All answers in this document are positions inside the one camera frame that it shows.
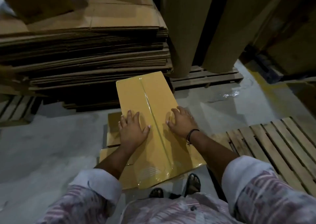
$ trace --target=hand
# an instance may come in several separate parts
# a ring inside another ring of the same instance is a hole
[[[173,124],[171,121],[166,121],[166,123],[173,133],[186,138],[192,129],[198,129],[198,125],[192,115],[182,106],[177,106],[177,109],[173,108],[171,110],[176,118],[176,123]]]
[[[139,112],[132,117],[132,112],[127,112],[127,118],[121,116],[118,122],[118,128],[121,138],[121,147],[132,154],[148,137],[151,126],[147,126],[141,130],[139,124]]]

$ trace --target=person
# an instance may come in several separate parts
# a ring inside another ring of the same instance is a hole
[[[316,199],[293,190],[278,179],[273,167],[248,156],[239,157],[203,132],[183,107],[172,109],[170,130],[194,145],[221,183],[227,202],[200,192],[190,175],[185,196],[163,198],[154,189],[150,198],[125,207],[121,223],[316,223]],[[83,170],[68,191],[37,223],[105,223],[121,195],[118,181],[132,153],[144,142],[150,126],[141,130],[139,113],[128,111],[118,124],[121,145],[92,170]]]

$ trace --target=sleeve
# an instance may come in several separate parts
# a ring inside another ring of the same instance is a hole
[[[81,171],[36,223],[105,223],[121,196],[120,182],[101,169]]]
[[[316,199],[280,181],[270,164],[241,156],[225,169],[222,187],[230,214],[259,223],[316,223]]]

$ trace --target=person's left hand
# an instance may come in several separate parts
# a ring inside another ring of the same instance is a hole
[[[132,154],[148,137],[151,126],[146,126],[141,130],[139,124],[139,112],[132,117],[132,112],[127,112],[127,118],[121,116],[118,128],[121,138],[121,147]]]

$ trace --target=striped shirt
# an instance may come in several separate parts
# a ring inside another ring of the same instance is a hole
[[[120,222],[128,223],[316,223],[316,199],[280,181],[270,164],[242,156],[225,169],[227,202],[195,193],[174,200],[130,202]],[[120,183],[104,170],[85,170],[69,184],[37,223],[105,223],[121,194]]]

